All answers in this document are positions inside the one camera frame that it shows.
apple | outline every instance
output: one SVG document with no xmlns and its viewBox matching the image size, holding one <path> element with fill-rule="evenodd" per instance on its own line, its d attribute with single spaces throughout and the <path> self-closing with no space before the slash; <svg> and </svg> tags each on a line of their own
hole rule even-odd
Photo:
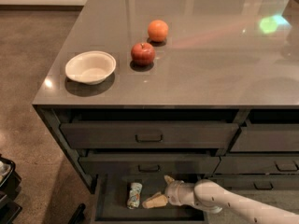
<svg viewBox="0 0 299 224">
<path fill-rule="evenodd" d="M 154 42 L 165 41 L 168 35 L 168 25 L 165 21 L 154 20 L 148 27 L 149 39 Z"/>
<path fill-rule="evenodd" d="M 155 49 L 150 43 L 136 43 L 131 49 L 131 57 L 135 64 L 149 65 L 155 59 Z"/>
</svg>

countertop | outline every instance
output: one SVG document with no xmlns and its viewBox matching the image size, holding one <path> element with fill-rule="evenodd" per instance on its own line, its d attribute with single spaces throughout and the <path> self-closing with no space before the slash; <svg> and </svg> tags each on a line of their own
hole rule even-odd
<svg viewBox="0 0 299 224">
<path fill-rule="evenodd" d="M 295 0 L 88 0 L 33 105 L 296 107 L 298 15 Z M 154 65 L 134 66 L 131 47 L 157 19 L 167 40 Z M 114 74 L 94 86 L 66 78 L 66 63 L 91 50 L 115 57 Z"/>
</svg>

floor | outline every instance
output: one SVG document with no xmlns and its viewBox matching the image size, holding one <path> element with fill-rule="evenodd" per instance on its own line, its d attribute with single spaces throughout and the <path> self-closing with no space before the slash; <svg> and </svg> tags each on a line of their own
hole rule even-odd
<svg viewBox="0 0 299 224">
<path fill-rule="evenodd" d="M 31 106 L 78 12 L 0 11 L 0 153 L 22 178 L 15 224 L 67 223 L 90 195 Z M 237 193 L 299 214 L 299 191 Z M 247 223 L 228 210 L 208 215 L 210 224 Z"/>
</svg>

baseboard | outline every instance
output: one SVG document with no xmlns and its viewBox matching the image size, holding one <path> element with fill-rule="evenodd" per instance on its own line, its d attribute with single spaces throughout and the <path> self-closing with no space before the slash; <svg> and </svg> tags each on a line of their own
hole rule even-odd
<svg viewBox="0 0 299 224">
<path fill-rule="evenodd" d="M 1 5 L 0 10 L 21 11 L 81 11 L 82 5 Z"/>
</svg>

drawer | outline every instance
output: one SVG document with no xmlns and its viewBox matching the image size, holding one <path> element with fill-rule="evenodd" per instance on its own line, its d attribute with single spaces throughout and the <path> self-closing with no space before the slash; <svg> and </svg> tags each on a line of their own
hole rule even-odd
<svg viewBox="0 0 299 224">
<path fill-rule="evenodd" d="M 196 153 L 97 153 L 79 158 L 86 174 L 212 174 L 219 157 Z"/>
<path fill-rule="evenodd" d="M 227 148 L 237 124 L 202 121 L 97 121 L 66 123 L 72 148 Z"/>
<path fill-rule="evenodd" d="M 209 178 L 225 189 L 297 190 L 298 175 L 215 175 Z"/>
<path fill-rule="evenodd" d="M 183 176 L 183 180 L 194 180 L 194 175 Z M 130 210 L 126 207 L 130 183 L 142 184 L 140 205 Z M 145 209 L 142 202 L 158 191 L 164 192 L 166 183 L 163 175 L 104 175 L 99 176 L 95 192 L 95 207 L 92 224 L 207 224 L 206 214 L 190 206 L 172 206 Z"/>
<path fill-rule="evenodd" d="M 299 124 L 251 124 L 241 127 L 231 152 L 299 151 Z"/>
<path fill-rule="evenodd" d="M 215 174 L 299 174 L 299 157 L 221 157 Z"/>
</svg>

